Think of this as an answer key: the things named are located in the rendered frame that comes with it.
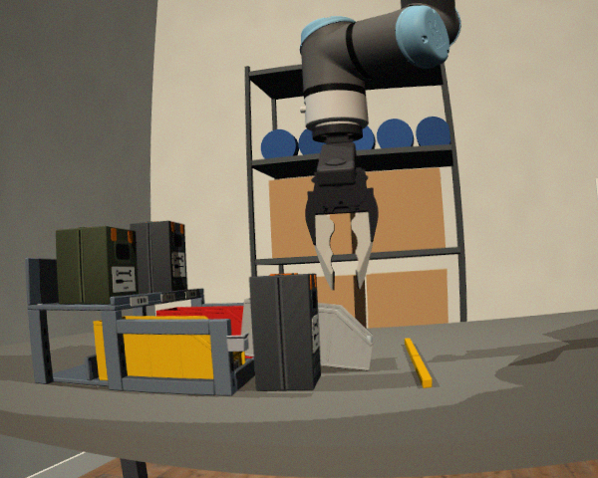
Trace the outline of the yellow vertical bar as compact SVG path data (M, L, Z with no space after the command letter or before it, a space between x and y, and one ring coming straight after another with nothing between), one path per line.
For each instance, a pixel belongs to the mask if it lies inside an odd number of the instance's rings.
M405 346L407 349L409 356L412 360L412 363L415 367L417 375L420 379L423 388L432 387L432 378L427 371L421 357L419 356L414 344L412 343L411 339L405 339ZM412 357L413 356L413 357Z

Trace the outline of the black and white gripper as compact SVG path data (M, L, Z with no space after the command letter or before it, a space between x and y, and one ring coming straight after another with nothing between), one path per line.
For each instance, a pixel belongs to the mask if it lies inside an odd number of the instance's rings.
M348 142L348 139L349 142L352 142L362 137L362 127L351 123L330 123L312 129L313 140L327 144L344 143ZM335 224L330 219L330 214L355 213L351 226L358 240L356 249L358 289L361 289L366 277L379 216L374 188L367 188L367 179L368 175L366 175L365 169L356 167L356 183L354 185L320 187L317 172L314 172L314 177L311 179L315 183L314 189L307 191L306 224L331 290L335 288L335 271L331 264L333 251L330 240L335 231ZM359 213L357 214L357 212Z

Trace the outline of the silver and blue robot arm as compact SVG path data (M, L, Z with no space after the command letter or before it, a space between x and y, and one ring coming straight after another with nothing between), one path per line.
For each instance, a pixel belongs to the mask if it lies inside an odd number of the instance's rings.
M306 107L300 113L307 129L330 123L365 128L365 80L430 69L447 60L461 28L455 0L401 0L397 11L357 22L343 16L320 18L302 30ZM318 185L354 185L356 160L353 142L323 144Z

